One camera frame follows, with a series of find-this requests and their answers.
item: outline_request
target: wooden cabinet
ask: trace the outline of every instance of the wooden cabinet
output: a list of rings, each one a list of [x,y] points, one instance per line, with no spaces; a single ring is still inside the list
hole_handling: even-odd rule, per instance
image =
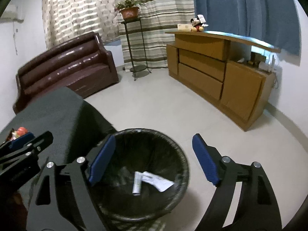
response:
[[[227,40],[198,38],[180,35],[167,45],[169,75],[248,130],[263,113],[275,75],[230,61]]]
[[[248,121],[261,88],[263,77],[242,64],[227,63],[221,104]]]

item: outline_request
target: wooden countertop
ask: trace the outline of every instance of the wooden countertop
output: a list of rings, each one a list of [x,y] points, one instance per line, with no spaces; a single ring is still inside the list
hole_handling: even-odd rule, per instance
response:
[[[281,49],[274,47],[273,45],[270,45],[266,43],[265,41],[260,41],[253,37],[247,37],[247,36],[239,36],[231,33],[225,33],[225,32],[218,32],[218,31],[204,31],[204,32],[190,32],[190,31],[166,31],[166,34],[175,34],[175,35],[191,35],[191,36],[206,36],[206,37],[213,37],[213,38],[220,38],[224,40],[229,41],[235,41],[251,46],[256,46],[258,48],[265,49],[267,51],[273,52],[273,53],[280,53]]]

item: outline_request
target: small tube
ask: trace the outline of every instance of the small tube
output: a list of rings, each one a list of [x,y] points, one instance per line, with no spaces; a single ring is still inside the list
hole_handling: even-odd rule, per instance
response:
[[[140,195],[142,176],[143,176],[143,173],[140,173],[138,171],[135,172],[134,186],[133,186],[133,195],[135,195],[135,196]]]

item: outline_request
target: silver screw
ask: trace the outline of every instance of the silver screw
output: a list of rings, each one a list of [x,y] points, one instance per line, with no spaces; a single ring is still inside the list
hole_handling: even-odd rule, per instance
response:
[[[86,158],[84,158],[84,157],[78,157],[77,158],[78,163],[83,163],[85,160],[86,160]]]
[[[255,167],[261,167],[261,164],[260,164],[259,162],[255,161],[255,162],[254,162],[254,166],[255,166]]]
[[[230,157],[223,157],[222,161],[225,163],[229,163],[231,161]]]
[[[51,168],[54,166],[54,163],[52,161],[48,162],[46,167]]]

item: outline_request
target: white paper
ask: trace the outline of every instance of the white paper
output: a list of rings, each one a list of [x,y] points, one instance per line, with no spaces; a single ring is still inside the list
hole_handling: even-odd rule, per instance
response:
[[[140,195],[142,181],[153,185],[156,189],[158,189],[159,192],[164,192],[174,184],[173,181],[167,180],[161,176],[149,173],[147,171],[143,173],[136,171],[132,192],[133,195]]]
[[[143,172],[142,181],[150,183],[158,189],[159,192],[164,192],[169,187],[171,187],[174,182],[167,180],[161,176],[149,173],[147,171]]]

